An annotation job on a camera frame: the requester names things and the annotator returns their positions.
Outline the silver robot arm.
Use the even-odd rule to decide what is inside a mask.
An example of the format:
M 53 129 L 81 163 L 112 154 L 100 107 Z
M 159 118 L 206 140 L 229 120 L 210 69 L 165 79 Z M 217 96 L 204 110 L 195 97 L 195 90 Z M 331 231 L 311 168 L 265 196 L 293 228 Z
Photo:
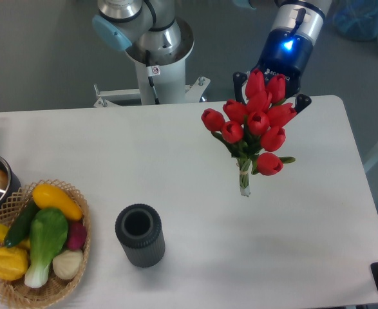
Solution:
M 269 83 L 286 79 L 285 96 L 300 91 L 301 76 L 317 41 L 331 1 L 277 1 L 278 14 L 259 57 L 257 69 Z M 175 15 L 174 1 L 98 1 L 92 25 L 111 48 L 134 62 L 138 88 L 97 90 L 95 106 L 139 99 L 142 105 L 203 101 L 210 80 L 185 83 L 186 58 L 194 46 L 191 27 Z

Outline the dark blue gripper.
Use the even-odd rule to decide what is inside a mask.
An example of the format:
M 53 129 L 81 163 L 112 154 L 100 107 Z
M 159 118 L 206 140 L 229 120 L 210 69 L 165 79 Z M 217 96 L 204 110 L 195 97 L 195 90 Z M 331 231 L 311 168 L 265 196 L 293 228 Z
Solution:
M 265 82 L 274 76 L 282 74 L 286 80 L 286 96 L 292 97 L 300 91 L 301 77 L 311 56 L 313 44 L 307 38 L 289 32 L 275 29 L 269 33 L 257 64 L 253 70 L 260 70 Z M 234 96 L 237 102 L 245 104 L 243 85 L 247 83 L 248 75 L 244 72 L 234 72 L 232 75 Z M 312 99 L 303 93 L 295 98 L 296 113 L 302 112 L 312 103 Z

